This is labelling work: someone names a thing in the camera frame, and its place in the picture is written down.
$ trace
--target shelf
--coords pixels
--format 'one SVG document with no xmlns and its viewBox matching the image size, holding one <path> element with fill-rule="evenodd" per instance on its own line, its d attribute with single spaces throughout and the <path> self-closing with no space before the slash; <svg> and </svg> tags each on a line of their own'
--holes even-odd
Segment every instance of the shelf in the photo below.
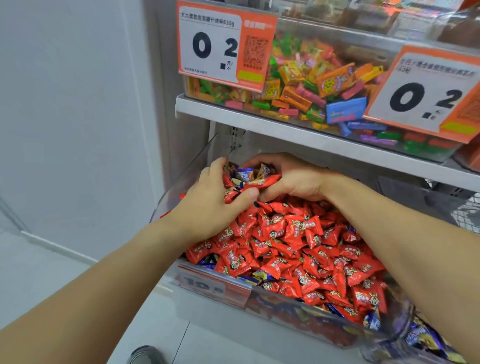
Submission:
<svg viewBox="0 0 480 364">
<path fill-rule="evenodd" d="M 480 175 L 460 167 L 453 160 L 448 160 L 442 164 L 429 162 L 322 134 L 292 123 L 265 119 L 257 115 L 204 103 L 185 95 L 177 97 L 175 111 L 371 163 L 379 167 L 480 192 Z"/>
</svg>

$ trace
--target number 2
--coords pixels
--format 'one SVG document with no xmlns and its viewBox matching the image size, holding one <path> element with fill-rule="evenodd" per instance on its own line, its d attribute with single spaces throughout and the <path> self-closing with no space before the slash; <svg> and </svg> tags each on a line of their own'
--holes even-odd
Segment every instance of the number 2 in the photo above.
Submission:
<svg viewBox="0 0 480 364">
<path fill-rule="evenodd" d="M 447 91 L 447 96 L 450 96 L 450 98 L 446 98 L 444 100 L 440 100 L 436 103 L 436 106 L 440 106 L 441 108 L 447 108 L 451 109 L 453 104 L 451 102 L 458 101 L 459 98 L 461 98 L 463 95 L 463 92 L 460 90 L 448 90 Z"/>
<path fill-rule="evenodd" d="M 237 50 L 238 46 L 239 46 L 239 43 L 237 42 L 236 39 L 234 38 L 228 38 L 226 40 L 227 44 L 230 46 L 230 48 L 228 48 L 226 51 L 225 51 L 225 55 L 226 56 L 229 56 L 229 57 L 234 57 L 236 58 L 237 57 L 237 53 L 234 52 L 235 50 Z"/>
</svg>

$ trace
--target right hand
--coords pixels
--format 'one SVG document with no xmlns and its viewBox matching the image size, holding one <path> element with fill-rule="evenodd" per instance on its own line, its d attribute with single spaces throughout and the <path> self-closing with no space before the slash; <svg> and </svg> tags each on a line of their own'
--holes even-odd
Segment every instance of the right hand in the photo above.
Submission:
<svg viewBox="0 0 480 364">
<path fill-rule="evenodd" d="M 260 201 L 271 201 L 281 194 L 290 194 L 309 201 L 325 199 L 324 186 L 338 172 L 318 167 L 290 153 L 261 153 L 245 162 L 242 168 L 255 167 L 258 164 L 270 164 L 282 178 L 260 193 Z"/>
</svg>

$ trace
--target tiled floor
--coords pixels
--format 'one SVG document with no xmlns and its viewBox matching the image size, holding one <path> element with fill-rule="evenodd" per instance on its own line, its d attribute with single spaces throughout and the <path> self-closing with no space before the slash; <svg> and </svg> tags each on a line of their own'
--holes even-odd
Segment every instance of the tiled floor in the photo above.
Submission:
<svg viewBox="0 0 480 364">
<path fill-rule="evenodd" d="M 88 269 L 89 265 L 0 232 L 0 328 Z M 153 292 L 116 347 L 109 364 L 125 363 L 133 349 L 150 344 L 169 363 L 263 363 L 265 357 L 177 318 L 173 301 Z"/>
</svg>

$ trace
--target price sign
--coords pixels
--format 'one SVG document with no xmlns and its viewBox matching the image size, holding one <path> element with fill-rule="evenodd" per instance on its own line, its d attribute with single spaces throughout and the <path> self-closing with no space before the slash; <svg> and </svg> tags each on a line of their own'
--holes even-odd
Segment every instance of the price sign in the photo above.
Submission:
<svg viewBox="0 0 480 364">
<path fill-rule="evenodd" d="M 251 287 L 245 288 L 228 278 L 219 279 L 184 265 L 179 265 L 176 283 L 189 291 L 240 307 L 246 304 L 251 292 Z"/>
<path fill-rule="evenodd" d="M 177 1 L 179 72 L 261 92 L 276 16 Z"/>
<path fill-rule="evenodd" d="M 480 131 L 479 81 L 478 57 L 404 46 L 365 118 L 467 143 Z"/>
</svg>

